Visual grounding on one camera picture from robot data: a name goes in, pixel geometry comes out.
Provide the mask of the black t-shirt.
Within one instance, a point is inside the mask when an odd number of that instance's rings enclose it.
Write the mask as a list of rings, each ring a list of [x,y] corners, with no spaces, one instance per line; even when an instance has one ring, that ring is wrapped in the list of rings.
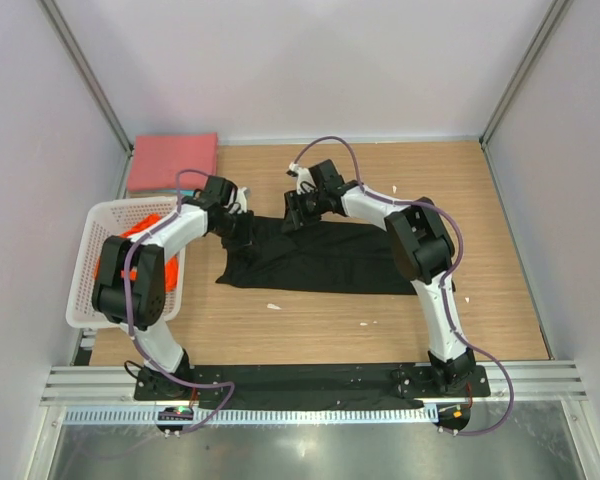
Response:
[[[396,269],[388,237],[369,224],[326,222],[284,233],[281,219],[256,216],[250,244],[224,239],[218,284],[243,289],[416,294]]]

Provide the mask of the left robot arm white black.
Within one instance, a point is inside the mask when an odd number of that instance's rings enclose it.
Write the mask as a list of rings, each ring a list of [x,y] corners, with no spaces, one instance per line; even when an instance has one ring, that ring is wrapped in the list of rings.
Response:
[[[169,399],[182,399],[204,386],[193,382],[188,354],[163,318],[166,264],[209,233],[239,238],[253,217],[249,196],[248,188],[210,176],[195,195],[179,194],[174,208],[155,224],[129,237],[110,236],[103,243],[92,306],[127,333],[144,368],[158,377],[157,387]]]

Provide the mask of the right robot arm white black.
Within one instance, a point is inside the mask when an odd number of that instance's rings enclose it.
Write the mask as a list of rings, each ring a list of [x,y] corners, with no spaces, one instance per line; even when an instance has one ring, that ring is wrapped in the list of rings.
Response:
[[[287,174],[296,187],[284,194],[285,231],[308,227],[323,214],[334,213],[386,232],[394,264],[414,288],[427,324],[432,387],[444,396],[456,394],[474,372],[476,360],[455,304],[455,246],[441,210],[425,198],[398,200],[357,180],[345,181],[330,160],[310,168],[292,163]]]

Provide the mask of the folded teal t-shirt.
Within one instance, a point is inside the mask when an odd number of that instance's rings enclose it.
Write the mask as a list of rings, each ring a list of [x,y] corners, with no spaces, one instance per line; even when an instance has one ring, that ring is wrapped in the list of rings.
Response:
[[[195,196],[195,194],[199,191],[199,189],[184,189],[184,190],[176,190],[176,189],[163,189],[163,190],[156,190],[154,192],[152,192],[152,194],[155,195],[162,195],[162,196]]]

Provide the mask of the orange t-shirt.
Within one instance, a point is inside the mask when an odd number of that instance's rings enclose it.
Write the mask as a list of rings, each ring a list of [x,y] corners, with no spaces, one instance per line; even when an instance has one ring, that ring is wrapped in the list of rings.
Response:
[[[124,232],[118,233],[117,237],[129,239],[132,236],[137,235],[142,231],[155,226],[162,219],[163,217],[161,215],[157,213],[150,213]],[[138,265],[140,263],[140,254],[150,253],[154,255],[157,252],[158,250],[155,245],[140,245],[137,248],[137,251],[134,253],[134,257],[129,269],[129,278],[131,284],[134,284],[134,282],[137,280]],[[165,293],[169,294],[174,292],[178,286],[179,260],[176,255],[173,255],[169,258],[169,260],[162,259],[161,264],[163,265]]]

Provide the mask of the folded pink t-shirt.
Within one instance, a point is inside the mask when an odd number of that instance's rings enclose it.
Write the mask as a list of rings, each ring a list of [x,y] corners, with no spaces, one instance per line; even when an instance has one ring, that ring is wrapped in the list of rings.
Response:
[[[181,189],[202,188],[206,177],[216,174],[217,151],[216,133],[137,136],[127,190],[130,193],[174,190],[176,175],[185,169],[194,169],[196,173],[180,178]]]

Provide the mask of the white plastic basket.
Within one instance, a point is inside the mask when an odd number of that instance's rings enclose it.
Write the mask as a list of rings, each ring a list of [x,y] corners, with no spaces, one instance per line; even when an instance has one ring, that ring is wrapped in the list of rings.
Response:
[[[175,205],[175,197],[155,196],[102,202],[90,209],[69,291],[66,320],[70,326],[92,330],[115,328],[92,307],[95,271],[104,241],[130,230],[150,214],[169,215]]]

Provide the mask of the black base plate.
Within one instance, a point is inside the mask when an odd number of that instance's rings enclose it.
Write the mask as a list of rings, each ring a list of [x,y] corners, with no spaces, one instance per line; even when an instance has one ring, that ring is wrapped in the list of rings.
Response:
[[[235,391],[234,410],[389,410],[416,408],[434,398],[485,398],[491,394],[485,368],[477,366],[453,386],[436,383],[428,364],[198,365],[189,381]]]

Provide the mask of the aluminium frame rail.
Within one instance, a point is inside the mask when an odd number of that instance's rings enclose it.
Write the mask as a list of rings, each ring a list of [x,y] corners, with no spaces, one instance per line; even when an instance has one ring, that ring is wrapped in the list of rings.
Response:
[[[123,367],[52,367],[41,406],[127,405],[134,399],[136,380]]]

